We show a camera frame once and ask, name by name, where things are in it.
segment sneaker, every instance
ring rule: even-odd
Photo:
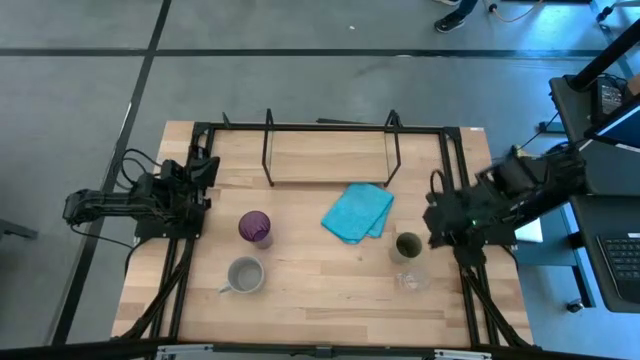
[[[457,6],[458,4],[460,4],[460,0],[434,0],[434,1],[441,2],[449,6]]]
[[[464,25],[464,16],[460,16],[454,13],[443,17],[433,24],[433,26],[436,28],[436,31],[441,33],[448,33],[459,27],[462,27],[462,25]]]

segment purple cup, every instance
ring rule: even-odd
[[[273,244],[270,231],[271,221],[262,211],[249,211],[238,223],[240,236],[258,249],[266,249]]]

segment blue cloth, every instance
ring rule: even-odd
[[[347,244],[365,235],[380,237],[393,203],[393,195],[371,184],[351,184],[336,201],[322,225]]]

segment gray floor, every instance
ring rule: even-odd
[[[0,47],[146,47],[160,4],[5,0]],[[528,6],[502,2],[500,10],[514,17]],[[449,10],[430,0],[174,1],[160,47],[597,50],[607,44],[586,5],[544,5],[514,24],[497,22],[479,5],[464,28],[434,33],[433,20]],[[637,17],[635,9],[616,10],[606,23],[619,33]],[[587,61],[156,58],[130,146],[154,155],[165,121],[220,121],[222,111],[238,122],[262,121],[270,107],[282,122],[380,123],[394,108],[405,124],[485,127],[492,155],[500,156],[555,113],[548,79],[575,73]],[[640,69],[634,53],[629,63]],[[99,186],[140,65],[137,57],[0,57],[0,218],[40,231],[33,242],[6,237],[0,243],[2,348],[48,341],[80,242],[61,219],[64,197]],[[610,71],[620,74],[617,66]],[[560,140],[544,136],[529,150]],[[107,221],[103,234],[130,241],[132,223]],[[109,337],[125,255],[99,245],[70,341]],[[523,267],[520,275],[537,344],[640,357],[639,315],[610,313],[600,298],[595,309],[567,314],[564,302],[577,297],[569,269]]]

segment wheel caster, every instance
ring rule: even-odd
[[[613,12],[612,8],[610,8],[609,6],[605,6],[604,9],[602,9],[602,12],[600,14],[598,14],[598,16],[596,16],[596,21],[598,21],[598,22],[603,21],[612,12]]]
[[[567,311],[569,312],[577,313],[582,309],[584,309],[584,305],[582,304],[582,299],[576,299],[567,304]]]

